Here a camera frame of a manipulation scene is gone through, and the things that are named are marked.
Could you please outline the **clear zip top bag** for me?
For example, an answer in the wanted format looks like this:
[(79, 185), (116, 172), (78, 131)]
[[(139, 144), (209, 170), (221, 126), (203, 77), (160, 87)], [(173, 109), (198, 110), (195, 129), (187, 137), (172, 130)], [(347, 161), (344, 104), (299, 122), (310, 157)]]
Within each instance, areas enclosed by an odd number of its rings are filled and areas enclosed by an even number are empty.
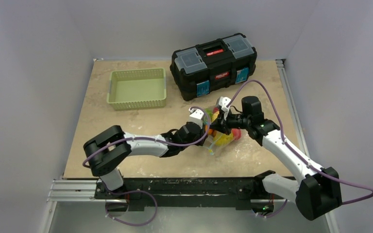
[[(219, 109), (216, 106), (210, 106), (205, 108), (206, 113), (211, 119), (211, 123), (219, 115)], [(210, 155), (220, 154), (225, 147), (231, 143), (235, 144), (243, 136), (241, 129), (231, 129), (230, 134), (224, 134), (219, 131), (209, 129), (207, 139), (203, 143), (203, 148), (207, 150)]]

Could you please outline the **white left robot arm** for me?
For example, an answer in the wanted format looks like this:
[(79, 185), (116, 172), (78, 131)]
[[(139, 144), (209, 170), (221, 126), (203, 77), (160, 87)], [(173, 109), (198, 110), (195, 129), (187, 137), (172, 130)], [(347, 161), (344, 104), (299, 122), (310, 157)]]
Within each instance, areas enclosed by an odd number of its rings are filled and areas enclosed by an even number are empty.
[(172, 157), (189, 146), (203, 145), (206, 137), (205, 125), (193, 122), (156, 136), (136, 136), (114, 125), (84, 144), (86, 159), (83, 166), (103, 181), (112, 198), (118, 199), (125, 194), (124, 180), (118, 170), (125, 158), (139, 155)]

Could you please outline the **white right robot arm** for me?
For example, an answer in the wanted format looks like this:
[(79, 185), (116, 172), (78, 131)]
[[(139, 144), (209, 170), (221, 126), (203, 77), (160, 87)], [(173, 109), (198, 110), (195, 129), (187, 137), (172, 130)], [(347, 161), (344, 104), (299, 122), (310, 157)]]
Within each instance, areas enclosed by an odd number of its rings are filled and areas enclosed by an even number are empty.
[(247, 96), (241, 100), (242, 111), (230, 112), (231, 99), (220, 97), (216, 107), (219, 113), (210, 128), (224, 134), (232, 129), (244, 129), (249, 137), (270, 151), (291, 172), (294, 180), (276, 173), (266, 175), (253, 184), (254, 193), (261, 198), (276, 194), (296, 204), (308, 220), (340, 207), (342, 196), (338, 172), (332, 167), (323, 168), (312, 161), (284, 135), (281, 127), (266, 119), (258, 97)]

